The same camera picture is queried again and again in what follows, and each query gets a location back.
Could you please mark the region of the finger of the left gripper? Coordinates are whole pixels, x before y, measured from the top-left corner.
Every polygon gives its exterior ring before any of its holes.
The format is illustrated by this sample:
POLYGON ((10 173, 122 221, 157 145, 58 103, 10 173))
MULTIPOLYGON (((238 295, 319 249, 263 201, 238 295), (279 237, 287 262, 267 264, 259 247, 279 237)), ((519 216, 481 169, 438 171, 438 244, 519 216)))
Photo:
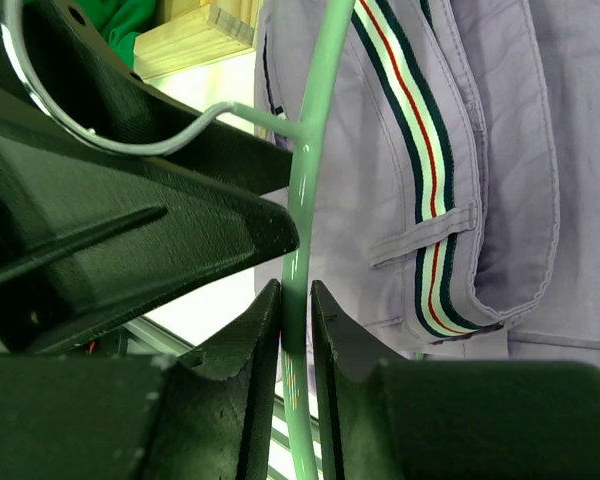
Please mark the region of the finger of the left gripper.
MULTIPOLYGON (((3 5, 0 2, 0 23, 3 5)), ((36 1, 23 9, 27 53, 43 86, 83 127, 130 144, 174 136, 198 112, 143 84, 105 44, 85 11, 69 1, 36 1)), ((8 60, 0 30, 0 114, 17 127, 18 148, 34 153, 23 172, 0 154, 0 196, 39 190, 113 191, 133 183, 190 196, 262 196, 289 184, 290 154, 229 125, 214 122, 172 154, 116 157, 79 143, 46 117, 8 60)))
POLYGON ((293 251, 287 211, 0 117, 0 353, 56 353, 293 251))

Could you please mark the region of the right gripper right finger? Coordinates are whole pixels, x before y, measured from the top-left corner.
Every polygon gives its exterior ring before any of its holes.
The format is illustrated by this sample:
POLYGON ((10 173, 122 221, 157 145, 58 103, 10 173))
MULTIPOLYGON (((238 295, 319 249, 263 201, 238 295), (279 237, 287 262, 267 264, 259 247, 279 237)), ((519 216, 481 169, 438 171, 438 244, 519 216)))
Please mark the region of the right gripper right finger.
POLYGON ((600 370, 408 360, 311 287, 327 479, 600 479, 600 370))

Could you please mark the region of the purple trousers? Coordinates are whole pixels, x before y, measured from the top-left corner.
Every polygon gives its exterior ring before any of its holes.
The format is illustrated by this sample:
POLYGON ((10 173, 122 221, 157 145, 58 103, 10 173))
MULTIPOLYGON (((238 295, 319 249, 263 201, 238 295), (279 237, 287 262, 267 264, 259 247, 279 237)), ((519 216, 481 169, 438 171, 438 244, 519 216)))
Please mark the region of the purple trousers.
POLYGON ((412 357, 600 368, 600 1, 358 1, 311 279, 412 357))

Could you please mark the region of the mint green clothes hanger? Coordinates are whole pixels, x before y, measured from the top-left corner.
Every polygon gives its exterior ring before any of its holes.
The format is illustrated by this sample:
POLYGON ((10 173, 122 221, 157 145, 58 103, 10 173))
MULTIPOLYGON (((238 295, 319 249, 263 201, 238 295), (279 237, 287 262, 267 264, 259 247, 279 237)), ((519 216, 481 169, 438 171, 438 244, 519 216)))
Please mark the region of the mint green clothes hanger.
POLYGON ((285 417, 294 470, 299 479, 318 476, 311 435, 306 358, 310 245, 326 124, 353 7, 351 1, 330 1, 326 5, 298 121, 282 119, 237 102, 221 102, 204 111, 182 132, 150 144, 109 140, 74 121, 53 100, 34 70, 24 41, 21 2, 4 2, 1 19, 1 36, 7 56, 31 99, 45 115, 90 147, 136 157, 171 154, 191 143, 224 113, 293 140, 288 211, 298 229, 300 245, 284 258, 281 347, 285 417))

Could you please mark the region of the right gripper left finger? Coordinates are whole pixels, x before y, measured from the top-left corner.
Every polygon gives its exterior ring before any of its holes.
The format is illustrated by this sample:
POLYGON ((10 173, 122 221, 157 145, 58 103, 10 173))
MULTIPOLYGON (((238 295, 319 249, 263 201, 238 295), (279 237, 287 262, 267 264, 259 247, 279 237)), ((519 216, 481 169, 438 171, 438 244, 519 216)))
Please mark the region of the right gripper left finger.
POLYGON ((0 479, 263 479, 281 320, 270 281, 200 346, 0 355, 0 479))

